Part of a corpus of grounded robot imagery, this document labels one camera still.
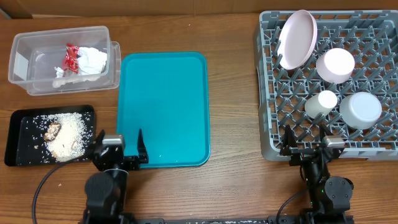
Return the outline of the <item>large white plate with crumbs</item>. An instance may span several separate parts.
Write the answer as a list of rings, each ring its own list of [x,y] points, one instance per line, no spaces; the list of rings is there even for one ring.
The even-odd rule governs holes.
[[[294,12],[284,24],[279,36],[277,55],[286,70],[301,67],[311,56],[318,35],[315,18],[306,10]]]

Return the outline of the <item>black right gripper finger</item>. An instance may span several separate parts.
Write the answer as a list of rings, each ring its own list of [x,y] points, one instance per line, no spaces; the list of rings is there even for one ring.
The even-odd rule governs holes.
[[[289,125],[285,126],[285,133],[282,141],[282,149],[287,147],[297,148],[294,133]]]
[[[320,130],[320,142],[323,147],[326,146],[326,140],[333,135],[333,133],[327,128],[325,124],[319,126]]]

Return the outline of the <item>white napkin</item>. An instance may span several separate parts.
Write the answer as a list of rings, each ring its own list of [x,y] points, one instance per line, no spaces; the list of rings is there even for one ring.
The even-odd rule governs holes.
[[[99,74],[104,70],[108,56],[107,53],[93,47],[79,47],[77,60],[78,73],[70,70],[64,71],[62,66],[54,68],[56,71],[56,79],[52,82],[54,88],[59,88],[67,83],[96,81],[99,77],[94,77],[93,75]]]

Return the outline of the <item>white cup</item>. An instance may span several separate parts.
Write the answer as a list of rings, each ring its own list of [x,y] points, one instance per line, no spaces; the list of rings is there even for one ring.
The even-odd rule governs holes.
[[[332,91],[324,90],[306,101],[305,112],[312,119],[319,113],[326,116],[337,105],[337,102],[337,96]]]

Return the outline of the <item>grey saucer bowl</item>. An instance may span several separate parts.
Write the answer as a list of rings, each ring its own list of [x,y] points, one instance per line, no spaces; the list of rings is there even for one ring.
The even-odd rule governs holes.
[[[380,101],[370,93],[359,92],[347,96],[340,103],[343,121],[354,129],[369,129],[382,113]]]

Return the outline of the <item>red snack wrapper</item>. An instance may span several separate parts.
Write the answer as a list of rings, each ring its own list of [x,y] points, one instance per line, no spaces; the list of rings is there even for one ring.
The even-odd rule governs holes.
[[[79,47],[68,43],[66,45],[66,54],[62,60],[62,70],[70,70],[74,73],[78,73],[78,50]]]

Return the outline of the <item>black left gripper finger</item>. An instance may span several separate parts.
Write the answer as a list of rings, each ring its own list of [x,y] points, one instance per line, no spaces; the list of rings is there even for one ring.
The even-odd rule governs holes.
[[[144,138],[142,134],[142,129],[139,130],[139,135],[137,139],[137,151],[138,151],[138,157],[140,162],[148,162],[148,153],[146,146],[144,144]]]
[[[99,135],[96,137],[96,139],[90,144],[90,152],[101,152],[103,148],[103,139],[105,136],[105,130],[101,130],[99,132]]]

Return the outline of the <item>brown food scrap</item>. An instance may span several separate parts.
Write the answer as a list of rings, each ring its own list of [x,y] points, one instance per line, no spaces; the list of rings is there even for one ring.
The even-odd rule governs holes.
[[[60,123],[52,122],[49,125],[49,128],[48,128],[47,132],[44,134],[44,140],[46,142],[53,141],[57,137],[57,135],[60,132],[61,128],[62,128],[62,125]]]

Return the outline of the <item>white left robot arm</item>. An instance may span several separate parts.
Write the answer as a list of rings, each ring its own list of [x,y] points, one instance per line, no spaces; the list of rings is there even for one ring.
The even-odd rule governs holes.
[[[132,224],[138,221],[124,211],[129,173],[149,162],[142,132],[137,138],[136,156],[125,156],[123,135],[107,135],[101,131],[86,150],[99,170],[85,184],[86,209],[83,223]]]

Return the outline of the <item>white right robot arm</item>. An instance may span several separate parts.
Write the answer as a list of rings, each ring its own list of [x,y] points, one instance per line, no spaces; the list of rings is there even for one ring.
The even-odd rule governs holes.
[[[353,217],[347,216],[350,200],[353,195],[354,184],[351,180],[331,176],[327,164],[340,157],[345,149],[344,140],[333,135],[320,126],[321,143],[315,148],[298,148],[295,135],[289,125],[285,127],[281,156],[289,156],[290,166],[300,167],[300,176],[307,188],[287,199],[279,208],[275,216],[276,223],[353,223]],[[288,217],[281,213],[286,205],[295,198],[308,193],[310,208],[304,208],[299,215]]]

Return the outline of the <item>small white bowl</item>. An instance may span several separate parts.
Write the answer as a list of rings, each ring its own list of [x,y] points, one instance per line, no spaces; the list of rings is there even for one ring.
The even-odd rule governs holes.
[[[353,55],[341,48],[328,50],[316,62],[318,75],[328,83],[344,83],[347,81],[355,66]]]

